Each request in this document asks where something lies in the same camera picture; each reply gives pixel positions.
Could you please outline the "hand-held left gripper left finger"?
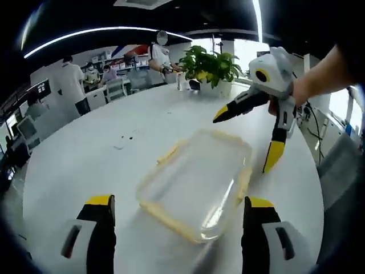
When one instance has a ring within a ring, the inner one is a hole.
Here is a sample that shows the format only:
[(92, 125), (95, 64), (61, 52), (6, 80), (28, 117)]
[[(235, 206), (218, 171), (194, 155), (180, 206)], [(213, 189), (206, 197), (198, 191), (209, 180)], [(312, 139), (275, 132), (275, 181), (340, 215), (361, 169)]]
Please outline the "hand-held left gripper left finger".
[(114, 273), (115, 196), (89, 198), (55, 233), (56, 273)]

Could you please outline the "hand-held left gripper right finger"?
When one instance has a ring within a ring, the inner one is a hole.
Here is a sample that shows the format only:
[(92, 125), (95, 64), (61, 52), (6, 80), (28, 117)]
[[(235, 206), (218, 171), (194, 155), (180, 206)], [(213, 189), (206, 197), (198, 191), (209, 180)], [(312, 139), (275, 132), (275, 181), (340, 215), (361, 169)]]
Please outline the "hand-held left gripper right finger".
[(280, 219), (271, 202), (253, 196), (244, 202), (242, 273), (310, 273), (305, 237)]

